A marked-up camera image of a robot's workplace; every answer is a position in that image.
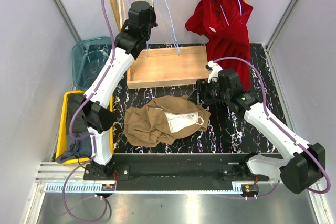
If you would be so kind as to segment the tan garment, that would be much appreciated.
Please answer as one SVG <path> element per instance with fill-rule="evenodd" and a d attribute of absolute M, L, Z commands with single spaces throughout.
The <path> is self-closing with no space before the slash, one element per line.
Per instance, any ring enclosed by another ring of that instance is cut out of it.
<path fill-rule="evenodd" d="M 211 113 L 182 97 L 163 96 L 141 108 L 130 107 L 124 116 L 124 134 L 133 146 L 171 145 L 175 140 L 205 132 Z"/>

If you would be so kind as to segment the red skirt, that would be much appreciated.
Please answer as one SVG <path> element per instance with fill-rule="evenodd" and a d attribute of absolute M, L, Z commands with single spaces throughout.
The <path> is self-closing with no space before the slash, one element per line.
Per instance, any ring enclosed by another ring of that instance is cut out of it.
<path fill-rule="evenodd" d="M 247 22 L 253 7 L 240 0 L 243 14 L 232 24 L 226 25 L 220 4 L 228 0 L 200 0 L 194 14 L 185 23 L 187 31 L 204 35 L 208 39 L 206 54 L 208 61 L 224 57 L 236 57 L 250 61 L 250 41 Z"/>

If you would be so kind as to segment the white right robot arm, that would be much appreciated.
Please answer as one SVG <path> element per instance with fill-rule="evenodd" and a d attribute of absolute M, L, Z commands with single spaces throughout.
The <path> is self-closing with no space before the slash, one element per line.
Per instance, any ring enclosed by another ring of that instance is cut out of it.
<path fill-rule="evenodd" d="M 250 180 L 263 175 L 283 182 L 294 194 L 300 194 L 325 177 L 326 151 L 296 135 L 265 106 L 254 91 L 244 91 L 234 69 L 206 65 L 209 76 L 196 82 L 196 100 L 203 104 L 224 103 L 238 117 L 254 126 L 270 141 L 282 158 L 251 154 L 238 167 L 239 176 Z"/>

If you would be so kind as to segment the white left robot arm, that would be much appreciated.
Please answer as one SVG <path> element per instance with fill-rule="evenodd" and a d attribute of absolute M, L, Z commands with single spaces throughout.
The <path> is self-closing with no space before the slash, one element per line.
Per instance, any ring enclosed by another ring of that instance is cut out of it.
<path fill-rule="evenodd" d="M 116 116 L 109 109 L 110 99 L 125 72 L 146 48 L 151 29 L 156 26 L 154 4 L 144 0 L 133 2 L 106 64 L 85 92 L 88 101 L 82 108 L 82 117 L 90 133 L 95 174 L 103 180 L 113 175 L 109 164 L 112 159 L 110 129 Z"/>

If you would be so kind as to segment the wooden clothes rack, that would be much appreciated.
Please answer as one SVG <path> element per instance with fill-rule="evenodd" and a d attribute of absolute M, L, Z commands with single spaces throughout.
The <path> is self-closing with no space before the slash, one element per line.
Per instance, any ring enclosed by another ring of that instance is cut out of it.
<path fill-rule="evenodd" d="M 245 90 L 250 87 L 247 61 L 236 57 L 224 57 L 215 61 L 222 68 L 234 69 Z M 197 79 L 208 75 L 205 69 L 208 62 L 206 45 L 182 47 L 180 56 L 174 54 L 171 48 L 151 49 L 149 57 L 145 57 L 144 52 L 140 53 L 127 71 L 127 86 L 129 89 L 138 89 L 194 84 Z"/>

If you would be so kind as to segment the black marble pattern mat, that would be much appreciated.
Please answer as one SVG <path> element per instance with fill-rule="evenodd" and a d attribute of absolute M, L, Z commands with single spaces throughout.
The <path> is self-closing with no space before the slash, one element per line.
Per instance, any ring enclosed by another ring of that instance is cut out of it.
<path fill-rule="evenodd" d="M 287 124 L 266 51 L 262 44 L 250 44 L 250 62 L 263 78 L 268 109 L 284 124 Z M 221 103 L 204 107 L 211 113 L 206 132 L 197 131 L 186 138 L 175 140 L 172 145 L 159 143 L 153 148 L 132 146 L 123 132 L 124 113 L 127 108 L 141 108 L 156 97 L 190 95 L 194 91 L 194 86 L 166 86 L 129 90 L 127 80 L 127 73 L 125 73 L 113 94 L 112 108 L 117 116 L 117 122 L 114 123 L 112 129 L 114 153 L 278 152 L 255 127 L 239 119 Z"/>

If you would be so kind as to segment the teal plastic basket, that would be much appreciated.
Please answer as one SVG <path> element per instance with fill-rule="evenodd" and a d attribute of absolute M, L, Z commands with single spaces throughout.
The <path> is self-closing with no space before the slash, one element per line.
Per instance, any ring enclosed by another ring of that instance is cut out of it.
<path fill-rule="evenodd" d="M 111 53 L 110 37 L 83 40 L 72 49 L 72 77 L 78 90 L 86 91 L 96 80 Z"/>

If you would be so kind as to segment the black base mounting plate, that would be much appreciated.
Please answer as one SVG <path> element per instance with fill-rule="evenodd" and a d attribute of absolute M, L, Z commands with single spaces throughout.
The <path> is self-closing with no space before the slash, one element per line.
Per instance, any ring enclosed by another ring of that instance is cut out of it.
<path fill-rule="evenodd" d="M 246 165 L 253 154 L 115 154 L 104 167 L 88 164 L 84 180 L 131 181 L 138 178 L 207 177 L 223 181 L 268 181 L 264 175 L 252 174 Z"/>

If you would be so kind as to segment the yellow plastic bin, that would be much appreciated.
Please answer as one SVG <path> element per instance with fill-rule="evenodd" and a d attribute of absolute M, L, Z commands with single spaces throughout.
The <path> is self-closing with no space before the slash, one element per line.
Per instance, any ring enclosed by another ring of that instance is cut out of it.
<path fill-rule="evenodd" d="M 61 111 L 61 118 L 60 118 L 60 127 L 57 137 L 57 144 L 56 144 L 56 153 L 55 153 L 55 160 L 60 156 L 66 149 L 67 149 L 67 127 L 66 127 L 66 120 L 67 120 L 67 111 L 68 111 L 68 95 L 70 94 L 84 94 L 84 91 L 82 90 L 75 90 L 75 91 L 68 91 L 64 94 L 64 99 L 62 103 L 62 111 Z M 109 110 L 112 111 L 112 103 L 113 103 L 113 97 L 110 99 L 110 105 Z M 110 140 L 110 151 L 113 154 L 113 128 L 109 130 L 109 140 Z M 84 157 L 80 158 L 79 162 L 86 162 L 89 158 Z M 78 159 L 70 159 L 68 161 L 65 161 L 62 164 L 78 164 Z"/>

